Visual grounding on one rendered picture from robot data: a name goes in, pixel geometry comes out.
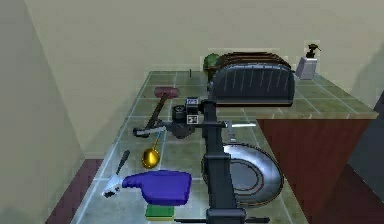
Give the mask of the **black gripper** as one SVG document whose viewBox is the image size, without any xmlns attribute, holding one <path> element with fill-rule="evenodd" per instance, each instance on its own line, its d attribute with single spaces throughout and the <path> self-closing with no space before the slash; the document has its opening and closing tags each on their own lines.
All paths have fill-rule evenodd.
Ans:
<svg viewBox="0 0 384 224">
<path fill-rule="evenodd" d="M 133 135 L 146 138 L 153 133 L 168 130 L 177 139 L 184 139 L 195 132 L 199 124 L 199 110 L 197 106 L 176 105 L 172 107 L 172 122 L 166 128 L 165 126 L 151 129 L 133 129 Z"/>
</svg>

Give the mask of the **maroon head hammer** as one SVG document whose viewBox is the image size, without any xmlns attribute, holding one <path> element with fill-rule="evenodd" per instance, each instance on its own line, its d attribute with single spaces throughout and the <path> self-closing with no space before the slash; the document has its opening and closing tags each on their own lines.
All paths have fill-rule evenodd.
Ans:
<svg viewBox="0 0 384 224">
<path fill-rule="evenodd" d="M 179 96 L 179 89 L 176 87 L 158 86 L 154 89 L 154 95 L 159 98 L 159 102 L 146 125 L 146 129 L 151 129 L 155 126 L 165 102 L 168 99 L 177 98 Z"/>
</svg>

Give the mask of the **gold ladle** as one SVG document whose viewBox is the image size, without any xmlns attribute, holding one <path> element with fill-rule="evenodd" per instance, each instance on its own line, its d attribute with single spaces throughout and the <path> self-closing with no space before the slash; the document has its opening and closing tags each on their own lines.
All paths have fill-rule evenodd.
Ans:
<svg viewBox="0 0 384 224">
<path fill-rule="evenodd" d="M 161 133 L 158 133 L 153 145 L 150 148 L 147 148 L 142 154 L 141 163 L 146 169 L 155 168 L 160 161 L 160 154 L 157 151 L 160 137 Z"/>
</svg>

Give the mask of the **blue plastic jug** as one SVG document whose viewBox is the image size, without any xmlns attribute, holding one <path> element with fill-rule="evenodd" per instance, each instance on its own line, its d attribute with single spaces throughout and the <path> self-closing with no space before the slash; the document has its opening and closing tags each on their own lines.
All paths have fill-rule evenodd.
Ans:
<svg viewBox="0 0 384 224">
<path fill-rule="evenodd" d="M 139 188 L 148 204 L 181 206 L 189 200 L 192 176 L 187 172 L 158 170 L 130 175 L 123 188 Z"/>
</svg>

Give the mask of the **green sponge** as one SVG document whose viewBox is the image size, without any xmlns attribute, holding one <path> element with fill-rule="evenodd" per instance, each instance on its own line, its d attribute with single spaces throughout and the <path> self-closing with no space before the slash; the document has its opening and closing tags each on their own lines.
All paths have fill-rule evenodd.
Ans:
<svg viewBox="0 0 384 224">
<path fill-rule="evenodd" d="M 174 207 L 148 204 L 146 207 L 145 217 L 149 221 L 173 220 Z"/>
</svg>

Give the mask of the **silver knife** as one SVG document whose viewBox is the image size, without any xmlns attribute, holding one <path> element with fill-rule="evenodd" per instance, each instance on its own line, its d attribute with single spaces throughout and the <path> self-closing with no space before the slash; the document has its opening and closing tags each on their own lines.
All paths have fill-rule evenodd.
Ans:
<svg viewBox="0 0 384 224">
<path fill-rule="evenodd" d="M 226 128 L 244 128 L 244 127 L 256 127 L 255 123 L 232 123 L 230 121 L 224 121 Z"/>
</svg>

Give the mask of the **black toaster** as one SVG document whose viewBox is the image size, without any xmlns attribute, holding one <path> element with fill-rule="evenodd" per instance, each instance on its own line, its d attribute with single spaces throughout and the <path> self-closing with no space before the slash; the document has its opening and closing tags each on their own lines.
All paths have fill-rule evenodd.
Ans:
<svg viewBox="0 0 384 224">
<path fill-rule="evenodd" d="M 291 66 L 269 52 L 219 55 L 207 75 L 208 98 L 222 107 L 290 107 L 295 94 Z"/>
</svg>

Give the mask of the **dark round pan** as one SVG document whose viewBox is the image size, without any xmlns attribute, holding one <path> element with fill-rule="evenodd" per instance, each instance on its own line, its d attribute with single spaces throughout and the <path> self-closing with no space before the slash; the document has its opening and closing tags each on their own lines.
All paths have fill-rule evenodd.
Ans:
<svg viewBox="0 0 384 224">
<path fill-rule="evenodd" d="M 212 208 L 260 207 L 282 191 L 284 178 L 275 159 L 247 143 L 224 143 L 221 153 L 206 153 L 201 173 Z"/>
</svg>

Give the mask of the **brown cabinet green tiled top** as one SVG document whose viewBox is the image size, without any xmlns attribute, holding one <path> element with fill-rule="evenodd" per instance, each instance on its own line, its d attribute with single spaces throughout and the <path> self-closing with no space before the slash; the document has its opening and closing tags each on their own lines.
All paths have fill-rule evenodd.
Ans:
<svg viewBox="0 0 384 224">
<path fill-rule="evenodd" d="M 134 154 L 145 140 L 131 130 L 155 107 L 158 86 L 176 86 L 181 97 L 204 94 L 205 77 L 194 71 L 157 71 L 144 81 L 118 136 L 103 159 L 87 159 L 45 224 L 107 224 L 110 201 L 102 185 L 125 149 Z M 263 208 L 272 224 L 381 224 L 384 204 L 347 162 L 377 114 L 327 79 L 316 76 L 297 84 L 290 108 L 221 108 L 219 117 L 255 121 L 237 136 L 275 155 L 287 184 L 280 197 Z"/>
</svg>

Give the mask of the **white soap dispenser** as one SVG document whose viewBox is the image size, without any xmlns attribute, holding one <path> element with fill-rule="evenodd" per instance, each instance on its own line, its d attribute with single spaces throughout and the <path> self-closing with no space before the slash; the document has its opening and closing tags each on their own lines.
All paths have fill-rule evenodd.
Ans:
<svg viewBox="0 0 384 224">
<path fill-rule="evenodd" d="M 305 56 L 300 58 L 295 71 L 295 75 L 300 80 L 311 80 L 314 78 L 318 62 L 318 59 L 315 57 L 316 50 L 320 50 L 317 44 L 309 44 L 308 52 Z"/>
</svg>

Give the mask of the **dark grey tall appliance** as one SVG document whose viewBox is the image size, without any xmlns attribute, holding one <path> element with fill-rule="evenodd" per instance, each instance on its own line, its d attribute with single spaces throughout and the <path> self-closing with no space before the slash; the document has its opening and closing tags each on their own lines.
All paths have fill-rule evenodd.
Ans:
<svg viewBox="0 0 384 224">
<path fill-rule="evenodd" d="M 378 117 L 369 122 L 349 159 L 349 165 L 384 203 L 384 90 L 374 110 Z"/>
</svg>

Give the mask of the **black handled white spatula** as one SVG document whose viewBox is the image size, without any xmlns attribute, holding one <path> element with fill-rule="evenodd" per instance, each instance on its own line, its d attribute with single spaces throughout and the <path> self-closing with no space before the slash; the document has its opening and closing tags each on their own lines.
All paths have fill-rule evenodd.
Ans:
<svg viewBox="0 0 384 224">
<path fill-rule="evenodd" d="M 105 198 L 110 198 L 114 195 L 117 195 L 120 192 L 120 189 L 122 188 L 122 181 L 123 178 L 120 176 L 120 171 L 126 161 L 128 160 L 130 155 L 130 151 L 126 150 L 119 162 L 119 165 L 117 167 L 116 172 L 108 179 L 101 195 Z"/>
</svg>

